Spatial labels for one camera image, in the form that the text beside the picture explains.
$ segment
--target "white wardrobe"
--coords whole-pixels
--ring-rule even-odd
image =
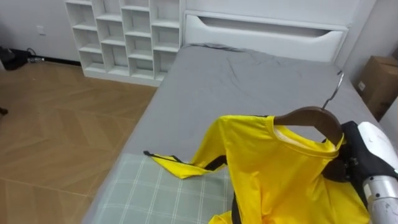
[[[66,0],[86,77],[159,86],[182,44],[179,0]]]

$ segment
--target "gray bed sheet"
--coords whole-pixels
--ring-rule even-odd
[[[277,115],[303,106],[322,106],[335,90],[339,80],[337,72],[334,65],[252,50],[184,47],[118,161],[123,155],[142,154],[145,150],[189,161],[217,117]],[[341,123],[352,120],[378,125],[347,79],[326,108]],[[313,128],[292,127],[291,130],[313,140],[324,138]],[[83,223],[91,223],[112,176],[114,169],[99,189]]]

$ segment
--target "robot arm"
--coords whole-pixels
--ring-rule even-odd
[[[398,156],[387,136],[375,125],[342,125],[346,146],[339,158],[346,175],[368,208],[372,224],[398,223]]]

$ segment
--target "baseboard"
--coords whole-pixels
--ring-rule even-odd
[[[19,50],[19,49],[10,49],[10,50],[11,51],[18,51],[18,52],[26,52],[26,50]],[[46,62],[62,63],[62,64],[65,64],[65,65],[81,66],[80,62],[77,62],[77,61],[74,61],[74,60],[65,60],[65,59],[46,57],[46,56],[41,56],[41,55],[32,55],[32,57],[44,58],[44,60]]]

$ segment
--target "green plaid cloth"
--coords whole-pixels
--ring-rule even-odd
[[[92,223],[208,223],[232,199],[228,169],[180,180],[150,157],[123,154]]]

